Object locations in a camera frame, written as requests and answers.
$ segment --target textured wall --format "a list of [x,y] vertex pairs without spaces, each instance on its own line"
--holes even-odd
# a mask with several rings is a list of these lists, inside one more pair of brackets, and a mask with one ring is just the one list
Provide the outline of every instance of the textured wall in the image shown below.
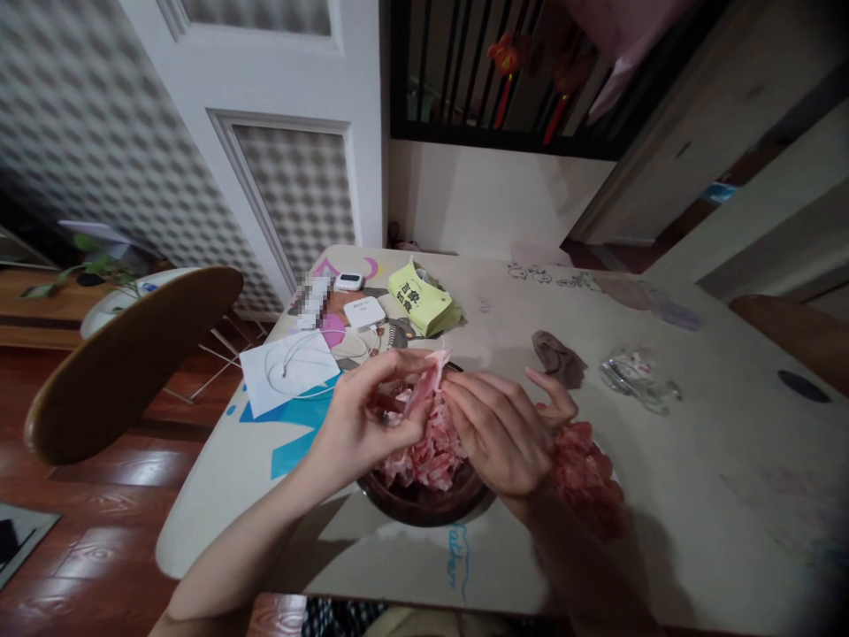
[[340,134],[257,126],[233,131],[293,270],[309,270],[329,245],[354,243]]
[[0,188],[177,266],[231,265],[239,309],[282,309],[117,0],[3,2]]
[[327,0],[181,0],[201,24],[330,35]]

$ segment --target green leaf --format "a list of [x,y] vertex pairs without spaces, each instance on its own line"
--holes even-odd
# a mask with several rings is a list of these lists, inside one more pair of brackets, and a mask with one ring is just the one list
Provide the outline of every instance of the green leaf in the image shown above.
[[83,252],[98,252],[101,249],[97,239],[88,234],[75,234],[73,236],[73,244]]

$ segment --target forearm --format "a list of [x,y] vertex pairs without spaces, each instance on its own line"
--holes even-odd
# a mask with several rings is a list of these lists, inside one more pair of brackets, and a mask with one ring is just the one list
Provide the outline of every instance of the forearm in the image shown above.
[[301,463],[195,560],[168,604],[175,621],[216,618],[251,603],[296,522],[332,493]]
[[553,491],[545,487],[531,498],[505,504],[531,532],[573,624],[616,626],[618,634],[662,634],[631,584]]

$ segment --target yellow bag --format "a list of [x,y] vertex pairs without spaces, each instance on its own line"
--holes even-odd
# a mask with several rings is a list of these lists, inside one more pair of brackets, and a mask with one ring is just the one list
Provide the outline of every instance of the yellow bag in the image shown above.
[[[416,269],[423,272],[427,280],[423,280]],[[451,295],[412,257],[389,277],[389,292],[425,338],[455,326],[463,317],[463,310]]]

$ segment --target dark bowl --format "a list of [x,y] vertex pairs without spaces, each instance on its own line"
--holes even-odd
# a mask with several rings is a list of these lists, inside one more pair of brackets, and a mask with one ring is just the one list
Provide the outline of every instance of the dark bowl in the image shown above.
[[[462,372],[458,365],[447,367]],[[371,471],[356,482],[366,497],[390,518],[411,526],[444,526],[467,516],[486,496],[488,489],[466,460],[454,474],[448,491],[431,491],[414,482],[409,487],[386,487],[383,476]]]

